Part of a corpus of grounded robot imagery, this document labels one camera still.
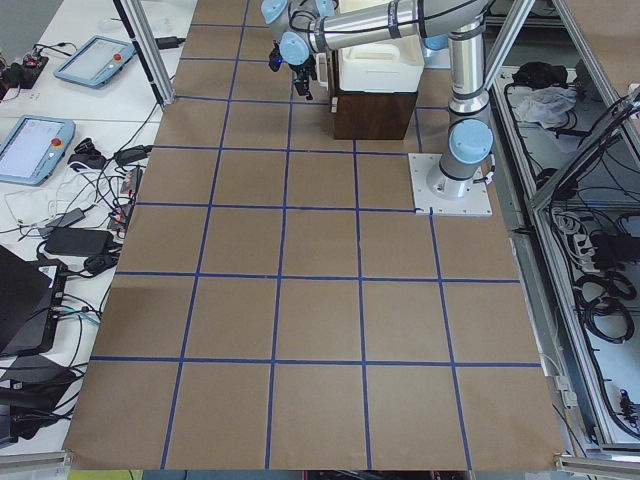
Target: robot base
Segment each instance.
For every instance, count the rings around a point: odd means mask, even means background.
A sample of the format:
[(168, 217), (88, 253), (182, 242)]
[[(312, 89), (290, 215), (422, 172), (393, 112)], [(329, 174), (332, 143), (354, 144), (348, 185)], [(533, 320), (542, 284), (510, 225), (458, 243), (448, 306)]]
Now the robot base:
[[(491, 216), (491, 204), (487, 186), (484, 182), (474, 183), (471, 190), (460, 200), (446, 200), (439, 197), (427, 186), (427, 174), (431, 167), (440, 161), (439, 153), (410, 153), (409, 167), (411, 169), (411, 187), (413, 188), (413, 205), (417, 215), (443, 215), (443, 216)], [(473, 176), (474, 179), (482, 178), (480, 168)]]

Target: cloth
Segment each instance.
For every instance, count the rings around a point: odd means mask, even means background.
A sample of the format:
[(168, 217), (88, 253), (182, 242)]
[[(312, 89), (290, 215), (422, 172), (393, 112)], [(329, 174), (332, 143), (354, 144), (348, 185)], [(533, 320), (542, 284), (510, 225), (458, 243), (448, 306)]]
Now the cloth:
[(567, 123), (567, 112), (576, 104), (577, 93), (560, 87), (535, 90), (515, 110), (521, 122), (539, 123), (544, 128), (560, 127)]

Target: grid square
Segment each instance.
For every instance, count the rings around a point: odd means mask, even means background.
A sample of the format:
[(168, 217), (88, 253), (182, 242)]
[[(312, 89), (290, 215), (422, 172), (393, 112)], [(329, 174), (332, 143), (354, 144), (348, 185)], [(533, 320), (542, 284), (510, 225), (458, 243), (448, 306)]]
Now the grid square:
[(265, 62), (238, 62), (233, 99), (288, 102), (292, 81), (286, 73), (273, 73)]
[(445, 294), (457, 361), (540, 361), (519, 284), (449, 283)]
[(217, 150), (156, 148), (145, 170), (138, 201), (209, 203), (217, 157)]
[(355, 214), (289, 210), (283, 273), (306, 276), (357, 276)]
[(180, 391), (168, 469), (264, 467), (268, 365), (186, 364)]
[(284, 280), (277, 357), (360, 360), (358, 282)]
[(364, 282), (367, 359), (448, 362), (437, 284)]
[(355, 207), (353, 154), (292, 153), (287, 205)]
[(358, 154), (360, 207), (413, 210), (406, 155)]
[(191, 23), (242, 25), (245, 5), (239, 0), (198, 0)]
[(233, 62), (226, 60), (182, 60), (173, 82), (176, 93), (187, 97), (229, 98)]
[(265, 27), (264, 17), (260, 10), (262, 0), (249, 0), (249, 9), (247, 11), (247, 18), (245, 25), (254, 25), (258, 27)]
[(188, 355), (270, 358), (275, 298), (275, 280), (200, 278), (189, 329)]
[(289, 105), (238, 103), (229, 107), (225, 147), (285, 149)]
[(195, 272), (205, 208), (138, 205), (133, 211), (118, 270)]
[(285, 162), (284, 152), (223, 151), (214, 202), (281, 206)]
[(192, 277), (116, 276), (93, 354), (179, 357), (193, 281)]
[(499, 211), (488, 218), (436, 217), (435, 226), (443, 277), (518, 279)]
[(373, 468), (467, 470), (451, 368), (370, 366), (367, 386)]
[(270, 28), (264, 28), (264, 20), (261, 25), (261, 27), (249, 27), (244, 29), (239, 58), (242, 60), (257, 60), (265, 62), (265, 75), (283, 75), (287, 78), (291, 78), (288, 69), (282, 69), (284, 71), (278, 73), (272, 73), (269, 70), (266, 62), (269, 60), (269, 52), (273, 49), (273, 35), (271, 34)]
[(333, 116), (326, 105), (294, 104), (291, 148), (352, 152), (352, 140), (333, 139)]
[(358, 152), (410, 153), (419, 149), (415, 114), (411, 116), (404, 140), (356, 140)]
[(413, 213), (360, 214), (365, 277), (435, 278), (429, 220)]
[(282, 212), (214, 208), (202, 271), (275, 275), (278, 273)]
[(155, 144), (218, 148), (226, 111), (226, 102), (179, 98), (165, 109)]
[(235, 60), (241, 33), (240, 27), (191, 25), (182, 50), (182, 58)]
[(417, 110), (420, 124), (420, 140), (425, 153), (443, 153), (449, 140), (449, 112), (442, 110)]
[(425, 68), (418, 85), (419, 107), (447, 108), (451, 98), (451, 70)]
[(458, 383), (474, 470), (554, 469), (565, 447), (542, 369), (459, 368)]
[(176, 363), (92, 360), (64, 442), (74, 465), (160, 468), (177, 372)]
[(278, 365), (270, 468), (365, 469), (363, 404), (360, 367)]

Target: brown paper floor covering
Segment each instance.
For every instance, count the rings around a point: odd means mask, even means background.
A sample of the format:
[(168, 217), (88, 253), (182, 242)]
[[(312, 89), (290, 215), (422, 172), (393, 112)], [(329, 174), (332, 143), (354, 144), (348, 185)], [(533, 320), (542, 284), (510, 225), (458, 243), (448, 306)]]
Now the brown paper floor covering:
[(200, 0), (66, 446), (80, 468), (544, 470), (563, 451), (495, 193), (413, 213), (449, 72), (404, 141), (335, 141)]

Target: blue joint cap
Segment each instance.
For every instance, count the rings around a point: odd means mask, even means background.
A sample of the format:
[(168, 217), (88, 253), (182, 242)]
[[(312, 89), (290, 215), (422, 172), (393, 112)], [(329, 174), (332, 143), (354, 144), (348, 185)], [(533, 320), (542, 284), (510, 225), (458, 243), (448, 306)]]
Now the blue joint cap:
[(491, 129), (480, 120), (463, 120), (449, 136), (449, 149), (454, 157), (467, 165), (484, 160), (493, 145)]
[(302, 65), (309, 58), (309, 46), (293, 32), (285, 32), (280, 40), (280, 55), (291, 65)]
[(449, 36), (444, 34), (427, 37), (424, 39), (424, 46), (429, 50), (444, 50), (445, 48), (449, 48)]
[(335, 13), (333, 0), (316, 0), (316, 8), (320, 17), (330, 17)]
[(262, 16), (267, 25), (275, 22), (287, 7), (287, 0), (262, 0)]

